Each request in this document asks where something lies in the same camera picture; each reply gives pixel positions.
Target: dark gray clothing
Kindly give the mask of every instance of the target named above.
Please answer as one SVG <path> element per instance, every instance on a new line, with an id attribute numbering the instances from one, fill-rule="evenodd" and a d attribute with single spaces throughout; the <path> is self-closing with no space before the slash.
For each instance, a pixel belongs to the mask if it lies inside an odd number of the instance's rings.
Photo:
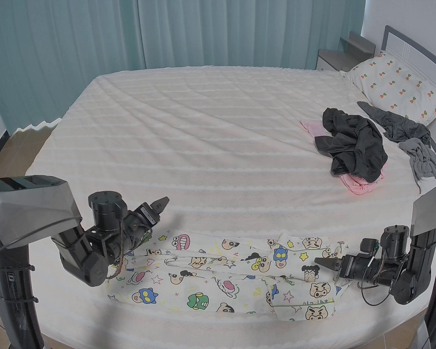
<path id="1" fill-rule="evenodd" d="M 335 175 L 350 173 L 375 182 L 388 156 L 373 122 L 360 115 L 327 108 L 323 113 L 323 126 L 332 137 L 315 137 L 315 144 L 319 151 L 333 157 L 331 172 Z"/>
<path id="2" fill-rule="evenodd" d="M 430 130 L 423 124 L 404 118 L 401 115 L 375 108 L 367 102 L 358 101 L 357 105 L 364 110 L 368 116 L 381 125 L 386 132 L 384 135 L 395 143 L 406 141 L 409 138 L 418 138 L 425 145 L 430 145 Z"/>
<path id="3" fill-rule="evenodd" d="M 422 177 L 436 178 L 436 153 L 418 138 L 410 138 L 398 146 L 410 156 L 413 177 L 418 184 Z"/>

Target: pillow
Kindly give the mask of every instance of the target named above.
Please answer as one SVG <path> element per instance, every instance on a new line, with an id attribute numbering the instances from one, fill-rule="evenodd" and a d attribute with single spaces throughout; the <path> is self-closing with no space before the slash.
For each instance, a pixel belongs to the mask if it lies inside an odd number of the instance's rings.
<path id="1" fill-rule="evenodd" d="M 424 125 L 436 118 L 436 86 L 388 53 L 360 63 L 345 76 L 377 108 Z"/>

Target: curtain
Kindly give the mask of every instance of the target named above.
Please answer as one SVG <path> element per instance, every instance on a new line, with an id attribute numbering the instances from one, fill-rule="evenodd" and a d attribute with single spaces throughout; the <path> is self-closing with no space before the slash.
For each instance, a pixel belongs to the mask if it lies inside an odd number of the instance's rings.
<path id="1" fill-rule="evenodd" d="M 145 68 L 137 0 L 0 0 L 0 114 L 61 118 L 100 74 Z"/>
<path id="2" fill-rule="evenodd" d="M 360 34 L 365 0 L 0 0 L 9 132 L 62 117 L 100 74 L 241 65 L 315 68 Z"/>
<path id="3" fill-rule="evenodd" d="M 138 0 L 147 68 L 316 67 L 360 34 L 365 0 Z"/>

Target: floor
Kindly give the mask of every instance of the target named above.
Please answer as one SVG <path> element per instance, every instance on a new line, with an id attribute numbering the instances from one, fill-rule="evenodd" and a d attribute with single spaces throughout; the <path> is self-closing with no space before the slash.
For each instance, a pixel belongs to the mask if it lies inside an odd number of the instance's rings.
<path id="1" fill-rule="evenodd" d="M 43 127 L 15 133 L 0 153 L 0 177 L 25 175 L 41 147 L 50 136 L 52 129 Z M 424 311 L 407 322 L 396 327 L 372 342 L 361 346 L 362 349 L 406 349 L 412 342 L 419 319 Z M 52 349 L 72 349 L 45 337 Z M 10 342 L 0 320 L 0 349 L 8 349 Z"/>

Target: gray clothing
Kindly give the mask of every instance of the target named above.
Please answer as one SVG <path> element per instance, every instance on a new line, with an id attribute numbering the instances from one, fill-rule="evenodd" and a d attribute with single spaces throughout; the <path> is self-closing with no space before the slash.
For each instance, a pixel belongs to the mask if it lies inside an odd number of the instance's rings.
<path id="1" fill-rule="evenodd" d="M 422 177 L 436 178 L 436 153 L 418 138 L 410 138 L 398 146 L 410 156 L 413 177 L 418 184 Z"/>
<path id="2" fill-rule="evenodd" d="M 386 133 L 384 135 L 392 142 L 399 143 L 409 138 L 419 138 L 425 145 L 430 146 L 430 130 L 423 124 L 404 118 L 401 115 L 375 108 L 367 102 L 358 101 L 357 104 L 368 116 L 381 125 Z"/>

